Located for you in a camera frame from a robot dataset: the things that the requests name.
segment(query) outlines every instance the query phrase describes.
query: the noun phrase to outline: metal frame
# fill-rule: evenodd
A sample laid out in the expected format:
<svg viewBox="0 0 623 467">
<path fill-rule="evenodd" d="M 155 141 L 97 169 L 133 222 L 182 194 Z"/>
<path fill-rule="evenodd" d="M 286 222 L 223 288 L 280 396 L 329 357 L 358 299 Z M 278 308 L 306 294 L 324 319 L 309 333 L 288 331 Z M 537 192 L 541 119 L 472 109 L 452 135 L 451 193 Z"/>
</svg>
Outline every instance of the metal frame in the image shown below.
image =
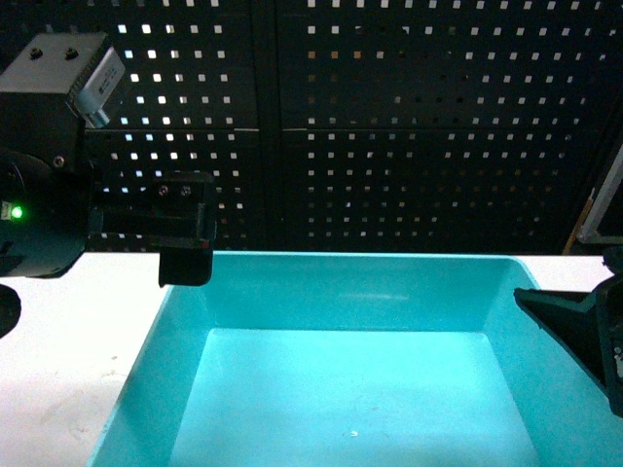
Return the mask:
<svg viewBox="0 0 623 467">
<path fill-rule="evenodd" d="M 584 225 L 577 234 L 577 239 L 587 244 L 623 244 L 623 235 L 607 236 L 599 232 L 600 223 L 604 218 L 614 194 L 623 180 L 623 145 L 614 159 L 614 163 L 600 188 Z"/>
</svg>

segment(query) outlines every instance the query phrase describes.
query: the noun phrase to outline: screw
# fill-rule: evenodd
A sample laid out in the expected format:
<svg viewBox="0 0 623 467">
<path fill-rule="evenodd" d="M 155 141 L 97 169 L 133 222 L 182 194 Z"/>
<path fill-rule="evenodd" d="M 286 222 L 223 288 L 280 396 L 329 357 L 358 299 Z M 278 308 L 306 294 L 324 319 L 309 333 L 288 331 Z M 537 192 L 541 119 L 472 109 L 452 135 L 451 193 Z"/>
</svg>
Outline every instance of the screw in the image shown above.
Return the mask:
<svg viewBox="0 0 623 467">
<path fill-rule="evenodd" d="M 78 51 L 75 50 L 73 47 L 70 47 L 69 49 L 67 49 L 67 52 L 65 52 L 65 60 L 73 60 L 77 56 Z"/>
<path fill-rule="evenodd" d="M 63 168 L 65 166 L 65 158 L 63 156 L 56 156 L 52 161 L 52 165 L 55 168 Z"/>
<path fill-rule="evenodd" d="M 31 60 L 36 60 L 37 58 L 41 58 L 42 55 L 43 55 L 43 51 L 36 47 L 30 51 Z"/>
</svg>

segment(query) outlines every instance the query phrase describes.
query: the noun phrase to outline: bin floor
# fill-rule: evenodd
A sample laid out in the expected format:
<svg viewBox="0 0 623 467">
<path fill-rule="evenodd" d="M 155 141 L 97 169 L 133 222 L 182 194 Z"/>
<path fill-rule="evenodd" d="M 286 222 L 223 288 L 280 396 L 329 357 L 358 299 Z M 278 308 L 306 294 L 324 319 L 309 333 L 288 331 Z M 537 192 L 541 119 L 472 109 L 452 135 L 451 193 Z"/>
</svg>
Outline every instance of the bin floor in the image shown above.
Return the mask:
<svg viewBox="0 0 623 467">
<path fill-rule="evenodd" d="M 479 333 L 210 332 L 173 466 L 534 466 Z"/>
</svg>

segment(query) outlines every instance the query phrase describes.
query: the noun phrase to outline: green led light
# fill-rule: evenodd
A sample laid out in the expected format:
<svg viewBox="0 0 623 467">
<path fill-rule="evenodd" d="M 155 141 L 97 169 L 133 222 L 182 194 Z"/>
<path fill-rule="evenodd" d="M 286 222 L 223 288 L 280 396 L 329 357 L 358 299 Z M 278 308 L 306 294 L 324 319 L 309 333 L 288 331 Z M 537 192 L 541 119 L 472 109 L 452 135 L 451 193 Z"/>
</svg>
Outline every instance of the green led light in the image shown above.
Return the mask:
<svg viewBox="0 0 623 467">
<path fill-rule="evenodd" d="M 23 209 L 21 209 L 21 206 L 15 206 L 11 210 L 11 217 L 14 219 L 21 219 L 21 216 L 23 216 Z"/>
</svg>

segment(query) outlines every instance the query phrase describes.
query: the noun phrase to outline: black robot component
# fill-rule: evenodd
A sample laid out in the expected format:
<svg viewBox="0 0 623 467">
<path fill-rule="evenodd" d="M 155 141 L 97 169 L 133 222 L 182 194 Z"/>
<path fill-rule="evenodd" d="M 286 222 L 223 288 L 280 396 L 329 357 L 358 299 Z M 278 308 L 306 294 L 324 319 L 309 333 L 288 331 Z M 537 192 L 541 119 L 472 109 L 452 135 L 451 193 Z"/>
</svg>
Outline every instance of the black robot component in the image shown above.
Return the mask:
<svg viewBox="0 0 623 467">
<path fill-rule="evenodd" d="M 107 125 L 125 66 L 104 33 L 40 34 L 0 75 L 0 277 L 55 278 L 94 234 L 134 234 L 161 253 L 159 283 L 211 276 L 216 190 L 207 173 L 170 172 L 111 202 L 99 191 L 85 129 Z M 0 337 L 17 324 L 18 296 L 0 289 Z"/>
</svg>

